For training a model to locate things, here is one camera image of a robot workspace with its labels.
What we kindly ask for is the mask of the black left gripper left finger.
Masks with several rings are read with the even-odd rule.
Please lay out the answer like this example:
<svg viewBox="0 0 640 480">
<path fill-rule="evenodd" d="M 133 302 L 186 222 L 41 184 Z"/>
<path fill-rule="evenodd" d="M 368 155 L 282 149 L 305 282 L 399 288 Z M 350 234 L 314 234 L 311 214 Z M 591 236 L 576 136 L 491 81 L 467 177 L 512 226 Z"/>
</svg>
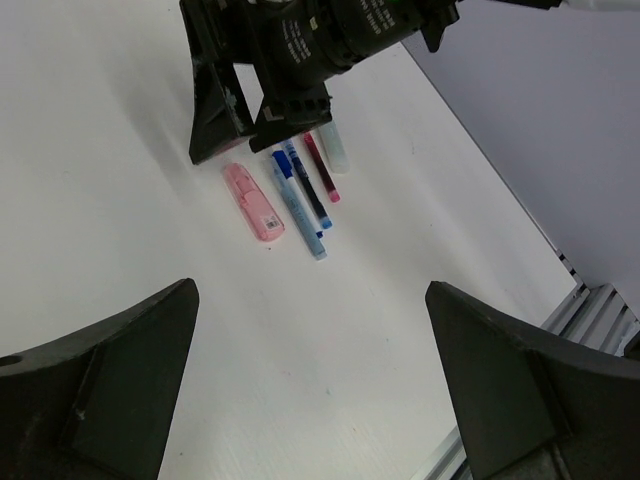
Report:
<svg viewBox="0 0 640 480">
<path fill-rule="evenodd" d="M 198 308 L 196 283 L 181 279 L 2 357 L 2 478 L 157 478 Z"/>
</svg>

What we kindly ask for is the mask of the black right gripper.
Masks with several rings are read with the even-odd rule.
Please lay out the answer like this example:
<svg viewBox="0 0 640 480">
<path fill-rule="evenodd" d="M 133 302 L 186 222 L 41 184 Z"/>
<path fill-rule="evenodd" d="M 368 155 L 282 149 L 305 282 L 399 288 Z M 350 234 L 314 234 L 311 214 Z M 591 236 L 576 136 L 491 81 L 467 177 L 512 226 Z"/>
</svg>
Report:
<svg viewBox="0 0 640 480">
<path fill-rule="evenodd" d="M 193 164 L 242 143 L 257 153 L 331 120 L 324 80 L 305 86 L 296 77 L 310 5 L 180 2 L 193 71 Z"/>
</svg>

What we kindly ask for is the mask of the white marker blue tip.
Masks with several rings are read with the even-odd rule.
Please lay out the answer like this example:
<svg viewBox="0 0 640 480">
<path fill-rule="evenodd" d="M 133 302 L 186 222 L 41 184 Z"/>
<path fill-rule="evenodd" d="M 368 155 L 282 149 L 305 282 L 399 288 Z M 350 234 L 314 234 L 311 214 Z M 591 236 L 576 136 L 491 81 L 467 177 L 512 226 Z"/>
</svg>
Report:
<svg viewBox="0 0 640 480">
<path fill-rule="evenodd" d="M 278 163 L 278 166 L 280 167 L 286 181 L 289 183 L 289 186 L 291 187 L 292 191 L 296 194 L 299 204 L 301 205 L 304 213 L 306 214 L 307 218 L 309 219 L 311 225 L 313 226 L 316 236 L 319 239 L 323 238 L 323 230 L 320 226 L 320 224 L 318 223 L 318 220 L 315 217 L 315 214 L 309 204 L 309 202 L 307 201 L 305 194 L 302 192 L 296 178 L 295 175 L 293 173 L 293 166 L 288 158 L 288 156 L 286 155 L 286 153 L 281 150 L 281 149 L 274 149 L 272 151 L 272 154 L 274 155 L 274 158 L 276 159 L 276 162 Z"/>
</svg>

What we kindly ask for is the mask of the green highlighter pen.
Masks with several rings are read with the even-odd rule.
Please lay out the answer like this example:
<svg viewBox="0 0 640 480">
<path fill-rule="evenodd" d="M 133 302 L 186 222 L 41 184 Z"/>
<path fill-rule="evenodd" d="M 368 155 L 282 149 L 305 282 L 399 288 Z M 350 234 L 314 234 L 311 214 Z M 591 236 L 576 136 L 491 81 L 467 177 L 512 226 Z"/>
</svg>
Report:
<svg viewBox="0 0 640 480">
<path fill-rule="evenodd" d="M 334 121 L 318 128 L 318 133 L 327 155 L 330 169 L 336 174 L 346 174 L 350 170 L 349 160 L 337 126 Z"/>
</svg>

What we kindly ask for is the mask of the pink translucent highlighter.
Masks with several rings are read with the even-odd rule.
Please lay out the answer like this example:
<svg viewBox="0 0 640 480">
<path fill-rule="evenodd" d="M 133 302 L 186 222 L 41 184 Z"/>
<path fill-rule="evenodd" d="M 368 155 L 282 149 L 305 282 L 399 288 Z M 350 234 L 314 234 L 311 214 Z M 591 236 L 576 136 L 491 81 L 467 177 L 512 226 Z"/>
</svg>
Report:
<svg viewBox="0 0 640 480">
<path fill-rule="evenodd" d="M 284 224 L 249 171 L 239 163 L 229 163 L 223 168 L 223 177 L 256 239 L 278 239 L 285 231 Z"/>
</svg>

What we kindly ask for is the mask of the red gel pen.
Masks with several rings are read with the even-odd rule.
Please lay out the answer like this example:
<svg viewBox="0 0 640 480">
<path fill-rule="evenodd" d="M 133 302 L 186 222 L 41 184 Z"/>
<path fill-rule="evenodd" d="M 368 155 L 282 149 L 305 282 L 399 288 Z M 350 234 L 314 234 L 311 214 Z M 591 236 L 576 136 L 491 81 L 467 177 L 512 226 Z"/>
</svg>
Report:
<svg viewBox="0 0 640 480">
<path fill-rule="evenodd" d="M 323 161 L 321 153 L 315 143 L 315 140 L 310 132 L 303 134 L 303 142 L 311 156 L 311 159 L 320 175 L 321 181 L 327 192 L 328 198 L 332 203 L 338 203 L 341 200 L 341 196 L 335 186 L 329 171 Z"/>
</svg>

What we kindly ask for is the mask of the dark blue gel pen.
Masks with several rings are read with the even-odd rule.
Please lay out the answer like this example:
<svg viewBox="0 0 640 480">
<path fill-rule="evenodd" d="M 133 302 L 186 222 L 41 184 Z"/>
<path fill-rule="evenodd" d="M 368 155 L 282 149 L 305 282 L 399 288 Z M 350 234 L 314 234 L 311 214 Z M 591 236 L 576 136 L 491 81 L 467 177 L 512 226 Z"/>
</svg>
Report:
<svg viewBox="0 0 640 480">
<path fill-rule="evenodd" d="M 297 153 L 293 141 L 291 139 L 285 140 L 283 142 L 283 148 L 292 162 L 293 168 L 298 175 L 299 183 L 306 194 L 309 205 L 311 206 L 319 225 L 323 230 L 330 229 L 333 226 L 333 223 L 311 184 L 309 175 Z"/>
</svg>

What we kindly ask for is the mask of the light blue pen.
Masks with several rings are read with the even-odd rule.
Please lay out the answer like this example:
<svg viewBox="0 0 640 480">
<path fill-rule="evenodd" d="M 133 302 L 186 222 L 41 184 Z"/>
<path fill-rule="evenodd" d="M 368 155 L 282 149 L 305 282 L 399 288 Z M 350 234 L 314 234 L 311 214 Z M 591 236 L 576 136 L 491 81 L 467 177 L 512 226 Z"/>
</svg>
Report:
<svg viewBox="0 0 640 480">
<path fill-rule="evenodd" d="M 326 248 L 314 231 L 304 233 L 303 238 L 309 252 L 315 260 L 320 261 L 327 257 Z"/>
</svg>

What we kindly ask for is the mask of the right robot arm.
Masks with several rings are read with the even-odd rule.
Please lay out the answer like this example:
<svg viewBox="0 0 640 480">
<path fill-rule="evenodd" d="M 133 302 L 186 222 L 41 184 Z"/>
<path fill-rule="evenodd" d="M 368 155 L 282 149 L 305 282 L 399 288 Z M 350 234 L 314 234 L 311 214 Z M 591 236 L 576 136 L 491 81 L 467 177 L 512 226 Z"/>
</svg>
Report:
<svg viewBox="0 0 640 480">
<path fill-rule="evenodd" d="M 436 52 L 454 1 L 183 1 L 194 81 L 189 156 L 257 153 L 331 121 L 326 80 L 412 34 Z"/>
</svg>

